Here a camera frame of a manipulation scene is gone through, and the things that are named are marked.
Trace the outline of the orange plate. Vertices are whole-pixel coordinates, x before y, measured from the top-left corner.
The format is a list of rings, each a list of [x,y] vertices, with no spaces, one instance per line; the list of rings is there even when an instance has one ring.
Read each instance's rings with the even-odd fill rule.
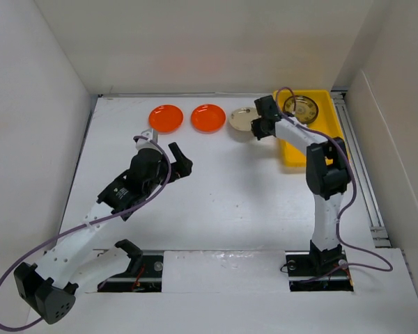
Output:
[[[224,126],[226,113],[215,104],[202,104],[193,110],[190,120],[197,131],[209,134],[219,131]]]
[[[154,108],[148,117],[149,125],[162,134],[176,131],[182,125],[183,120],[184,115],[181,109],[171,104]]]

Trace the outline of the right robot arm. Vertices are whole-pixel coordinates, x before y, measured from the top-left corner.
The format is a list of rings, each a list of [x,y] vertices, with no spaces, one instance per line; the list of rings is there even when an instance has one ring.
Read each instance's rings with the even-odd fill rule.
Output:
[[[315,202],[307,276],[310,281],[319,280],[338,269],[342,256],[336,227],[343,195],[352,179],[345,143],[281,112],[271,95],[258,98],[254,104],[258,118],[251,122],[251,131],[258,140],[274,136],[305,153],[306,183]]]

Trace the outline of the yellow patterned plate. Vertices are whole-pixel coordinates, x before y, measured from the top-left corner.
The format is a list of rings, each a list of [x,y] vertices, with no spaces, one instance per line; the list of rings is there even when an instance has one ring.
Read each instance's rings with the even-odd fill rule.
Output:
[[[313,123],[319,114],[317,103],[305,95],[289,97],[284,102],[284,111],[292,113],[299,122],[306,125]]]

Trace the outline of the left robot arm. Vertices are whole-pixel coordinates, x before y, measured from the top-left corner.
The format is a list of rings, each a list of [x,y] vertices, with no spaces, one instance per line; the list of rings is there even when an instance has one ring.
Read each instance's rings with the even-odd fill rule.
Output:
[[[124,273],[137,276],[144,252],[116,235],[134,211],[143,207],[168,183],[187,177],[193,163],[170,143],[175,159],[145,137],[136,139],[130,167],[97,196],[83,225],[62,239],[33,264],[14,270],[19,295],[47,324],[55,324],[72,309],[77,297],[106,279]]]

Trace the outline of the cream patterned plate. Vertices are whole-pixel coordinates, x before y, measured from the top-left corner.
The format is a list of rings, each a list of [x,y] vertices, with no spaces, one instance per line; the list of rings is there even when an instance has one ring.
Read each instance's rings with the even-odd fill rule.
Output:
[[[250,132],[251,122],[257,118],[259,118],[259,115],[254,107],[242,107],[231,113],[229,124],[238,131]]]

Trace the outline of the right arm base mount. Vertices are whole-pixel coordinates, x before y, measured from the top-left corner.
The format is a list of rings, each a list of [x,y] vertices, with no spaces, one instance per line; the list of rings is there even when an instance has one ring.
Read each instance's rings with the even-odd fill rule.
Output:
[[[353,292],[353,282],[347,269],[341,268],[345,255],[326,264],[317,264],[309,251],[285,253],[280,271],[288,276],[291,292]]]

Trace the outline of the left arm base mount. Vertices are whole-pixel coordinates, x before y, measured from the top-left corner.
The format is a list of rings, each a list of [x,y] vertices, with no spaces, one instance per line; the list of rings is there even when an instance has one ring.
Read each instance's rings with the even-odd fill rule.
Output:
[[[159,293],[162,291],[164,251],[147,250],[135,272],[116,274],[98,284],[102,293]]]

